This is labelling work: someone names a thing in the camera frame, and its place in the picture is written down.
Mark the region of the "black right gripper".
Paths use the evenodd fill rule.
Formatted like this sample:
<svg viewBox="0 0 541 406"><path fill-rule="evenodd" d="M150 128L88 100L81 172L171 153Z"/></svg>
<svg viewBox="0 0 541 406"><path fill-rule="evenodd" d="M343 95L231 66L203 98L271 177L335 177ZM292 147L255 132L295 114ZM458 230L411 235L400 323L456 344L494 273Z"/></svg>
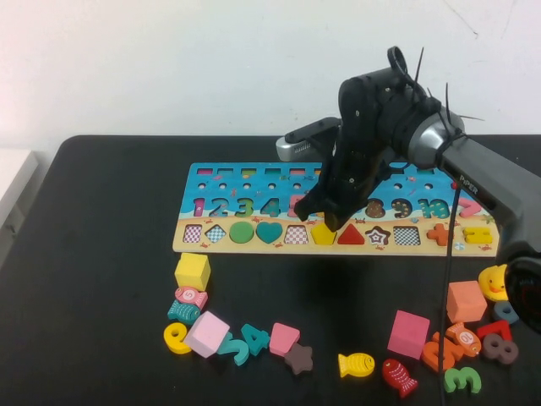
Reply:
<svg viewBox="0 0 541 406"><path fill-rule="evenodd" d="M338 92L342 126L336 149L325 156L320 180L294 206L300 220L325 214L325 225L337 231L364 208L380 181L380 155L386 148L377 134L378 119L391 96L413 82L406 71L377 70L345 80Z"/></svg>

